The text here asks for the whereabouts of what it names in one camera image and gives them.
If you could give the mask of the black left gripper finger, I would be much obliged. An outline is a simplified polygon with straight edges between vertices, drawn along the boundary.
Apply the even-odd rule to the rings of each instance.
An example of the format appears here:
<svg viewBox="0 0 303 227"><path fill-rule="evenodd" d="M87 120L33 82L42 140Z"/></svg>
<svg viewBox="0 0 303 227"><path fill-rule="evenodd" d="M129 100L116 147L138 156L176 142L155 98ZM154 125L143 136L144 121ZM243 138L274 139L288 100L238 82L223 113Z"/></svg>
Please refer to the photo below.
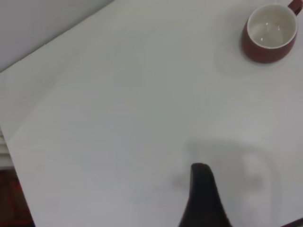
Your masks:
<svg viewBox="0 0 303 227"><path fill-rule="evenodd" d="M189 198L179 226L231 226L220 199L214 174L207 164L191 165Z"/></svg>

